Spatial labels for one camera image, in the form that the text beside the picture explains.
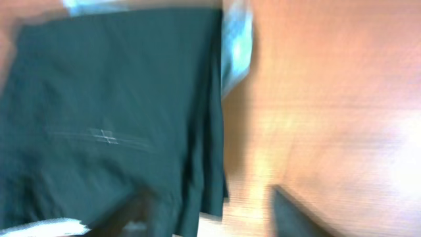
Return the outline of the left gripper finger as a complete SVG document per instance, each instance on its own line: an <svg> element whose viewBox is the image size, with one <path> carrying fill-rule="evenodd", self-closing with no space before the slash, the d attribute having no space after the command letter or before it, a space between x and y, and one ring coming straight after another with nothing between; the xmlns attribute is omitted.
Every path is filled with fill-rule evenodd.
<svg viewBox="0 0 421 237"><path fill-rule="evenodd" d="M272 186L271 204L278 237L342 237L281 186Z"/></svg>

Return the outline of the black shorts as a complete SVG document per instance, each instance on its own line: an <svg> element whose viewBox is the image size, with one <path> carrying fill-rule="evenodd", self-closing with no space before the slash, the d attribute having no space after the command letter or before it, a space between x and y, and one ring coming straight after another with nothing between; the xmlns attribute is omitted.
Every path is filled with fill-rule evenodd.
<svg viewBox="0 0 421 237"><path fill-rule="evenodd" d="M139 196L153 236L223 215L222 11L166 7L21 27L1 93L1 228L93 224Z"/></svg>

